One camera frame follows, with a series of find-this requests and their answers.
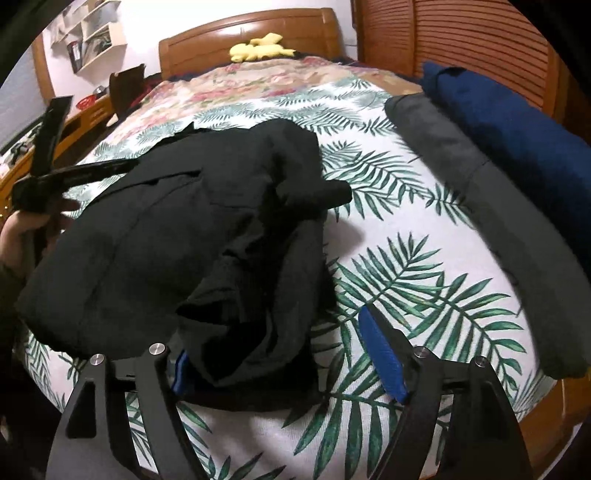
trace blue gripper pad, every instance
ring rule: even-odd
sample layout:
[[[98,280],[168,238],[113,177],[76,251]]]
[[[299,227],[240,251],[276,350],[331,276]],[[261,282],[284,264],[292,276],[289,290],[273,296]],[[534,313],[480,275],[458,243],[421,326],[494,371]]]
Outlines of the blue gripper pad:
[[[408,397],[408,390],[404,385],[402,363],[390,348],[386,337],[365,306],[359,312],[359,330],[384,390],[398,403],[404,403]]]

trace metal screw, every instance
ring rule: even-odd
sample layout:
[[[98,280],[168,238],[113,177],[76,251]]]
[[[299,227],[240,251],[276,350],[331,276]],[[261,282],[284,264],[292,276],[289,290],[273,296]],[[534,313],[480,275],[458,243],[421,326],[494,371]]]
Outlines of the metal screw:
[[[477,366],[479,366],[479,367],[481,367],[481,368],[484,368],[484,367],[486,367],[486,365],[488,364],[488,360],[487,360],[487,358],[486,358],[486,357],[484,357],[484,356],[477,356],[477,357],[474,359],[474,363],[475,363]]]
[[[90,364],[96,367],[97,365],[100,365],[104,360],[105,356],[102,353],[97,353],[96,355],[90,357]]]
[[[425,346],[416,346],[413,348],[413,353],[417,358],[425,358],[430,353],[430,351]]]
[[[152,355],[160,355],[165,349],[166,346],[163,343],[154,343],[153,345],[150,345],[150,353]]]

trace window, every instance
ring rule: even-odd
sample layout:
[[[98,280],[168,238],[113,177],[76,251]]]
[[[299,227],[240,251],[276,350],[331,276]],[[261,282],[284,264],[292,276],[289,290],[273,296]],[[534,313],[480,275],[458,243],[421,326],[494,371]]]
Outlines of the window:
[[[9,149],[45,112],[29,47],[0,87],[0,153]]]

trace gray folded cloth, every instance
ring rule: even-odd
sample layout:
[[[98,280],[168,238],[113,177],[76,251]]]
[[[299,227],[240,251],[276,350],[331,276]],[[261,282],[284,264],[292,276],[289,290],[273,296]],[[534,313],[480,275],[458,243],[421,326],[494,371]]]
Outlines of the gray folded cloth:
[[[404,141],[464,197],[470,220],[521,297],[540,366],[559,379],[591,365],[591,286],[554,225],[423,93],[389,99]]]

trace wall shelf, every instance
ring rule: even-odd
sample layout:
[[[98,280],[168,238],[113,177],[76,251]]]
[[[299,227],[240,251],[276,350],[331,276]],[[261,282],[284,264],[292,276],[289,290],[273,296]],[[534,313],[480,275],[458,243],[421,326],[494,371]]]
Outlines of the wall shelf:
[[[118,21],[120,4],[121,0],[87,0],[64,17],[67,30],[58,41],[69,37],[66,40],[68,44],[75,40],[81,43],[68,46],[70,57],[75,59],[72,59],[72,68],[76,74],[103,58],[107,52],[126,45],[123,28]]]
[[[87,62],[85,62],[82,65],[82,68],[80,70],[78,70],[78,72],[76,72],[76,74],[83,72],[87,67],[96,63],[99,59],[101,59],[102,57],[107,55],[108,52],[113,52],[115,50],[121,50],[127,45],[127,43],[125,41],[125,36],[123,34],[123,26],[121,25],[121,23],[110,22],[110,23],[107,23],[106,25],[104,25],[103,27],[100,27],[95,32],[93,32],[93,34],[90,37],[88,37],[87,40],[85,40],[86,48],[92,48],[93,47],[92,40],[98,39],[99,37],[101,37],[103,35],[110,39],[111,45],[108,48],[102,50],[96,56],[89,59]]]

